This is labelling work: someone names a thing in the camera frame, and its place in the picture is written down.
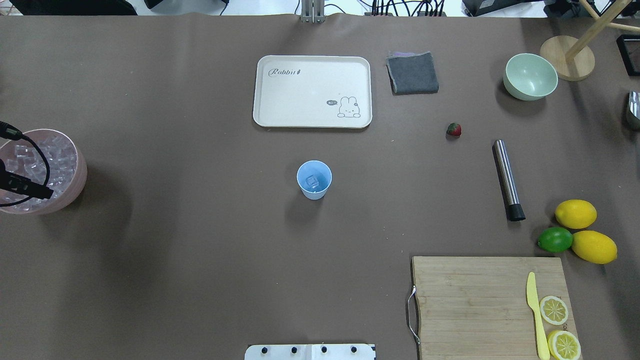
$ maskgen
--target lemon slice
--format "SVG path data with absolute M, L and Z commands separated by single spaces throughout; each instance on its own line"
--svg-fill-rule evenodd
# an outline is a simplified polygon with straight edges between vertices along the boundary
M 540 313 L 542 318 L 553 325 L 562 325 L 569 318 L 569 309 L 562 299 L 555 296 L 547 296 L 540 301 Z
M 549 334 L 549 351 L 557 360 L 578 360 L 582 351 L 578 338 L 564 330 L 555 330 Z

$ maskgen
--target yellow knife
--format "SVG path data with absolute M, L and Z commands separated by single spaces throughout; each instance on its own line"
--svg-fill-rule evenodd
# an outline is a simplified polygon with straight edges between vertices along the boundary
M 527 279 L 527 304 L 533 310 L 533 318 L 536 321 L 536 344 L 538 346 L 538 357 L 541 360 L 549 360 L 549 346 L 547 345 L 547 335 L 545 327 L 542 325 L 540 315 L 540 304 L 538 303 L 538 289 L 536 288 L 536 274 L 529 273 Z

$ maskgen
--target metal muddler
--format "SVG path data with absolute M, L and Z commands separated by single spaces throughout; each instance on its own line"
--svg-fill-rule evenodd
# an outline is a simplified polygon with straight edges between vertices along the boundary
M 516 190 L 516 184 L 513 180 L 513 174 L 511 173 L 511 164 L 509 163 L 509 156 L 507 155 L 507 147 L 504 145 L 504 140 L 496 140 L 493 145 L 493 151 L 498 164 L 502 192 L 506 202 L 507 218 L 509 218 L 510 221 L 524 220 L 524 211 L 522 211 L 520 199 L 518 198 L 518 191 Z

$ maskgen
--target gray cloth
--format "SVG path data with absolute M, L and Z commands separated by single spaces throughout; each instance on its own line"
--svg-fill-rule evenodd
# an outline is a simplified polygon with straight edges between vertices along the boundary
M 387 58 L 387 69 L 394 94 L 432 94 L 440 85 L 433 67 L 433 57 L 424 54 L 401 54 Z

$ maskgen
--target yellow lemon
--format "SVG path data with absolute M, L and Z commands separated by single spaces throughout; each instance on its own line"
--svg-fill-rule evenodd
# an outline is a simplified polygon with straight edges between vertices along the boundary
M 549 352 L 557 360 L 578 360 L 580 358 L 580 343 L 572 333 L 564 330 L 555 330 L 549 334 L 547 341 Z
M 607 235 L 593 230 L 573 234 L 571 249 L 582 259 L 596 264 L 610 263 L 618 257 L 616 243 Z
M 569 229 L 584 229 L 593 224 L 598 217 L 596 208 L 584 200 L 563 201 L 556 208 L 556 220 Z
M 540 300 L 542 318 L 550 324 L 562 325 L 569 319 L 569 308 L 559 297 L 547 296 Z

